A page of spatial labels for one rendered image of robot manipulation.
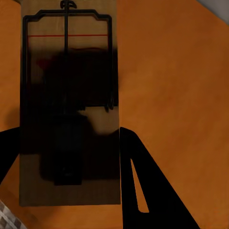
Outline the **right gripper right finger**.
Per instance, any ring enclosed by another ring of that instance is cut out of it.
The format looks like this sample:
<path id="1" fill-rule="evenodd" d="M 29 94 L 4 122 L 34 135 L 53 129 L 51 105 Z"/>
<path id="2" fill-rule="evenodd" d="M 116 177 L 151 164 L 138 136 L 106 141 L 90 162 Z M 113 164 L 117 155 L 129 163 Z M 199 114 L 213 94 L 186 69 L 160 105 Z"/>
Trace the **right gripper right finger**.
<path id="1" fill-rule="evenodd" d="M 137 205 L 133 161 L 149 213 Z M 123 229 L 200 229 L 138 135 L 120 128 Z"/>

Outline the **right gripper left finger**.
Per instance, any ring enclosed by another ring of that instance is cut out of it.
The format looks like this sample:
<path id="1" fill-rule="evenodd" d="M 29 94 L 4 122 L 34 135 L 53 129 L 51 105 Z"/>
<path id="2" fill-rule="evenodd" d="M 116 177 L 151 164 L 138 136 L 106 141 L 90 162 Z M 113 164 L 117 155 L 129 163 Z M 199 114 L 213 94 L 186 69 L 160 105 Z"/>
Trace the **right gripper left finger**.
<path id="1" fill-rule="evenodd" d="M 0 184 L 20 154 L 20 127 L 0 132 Z"/>

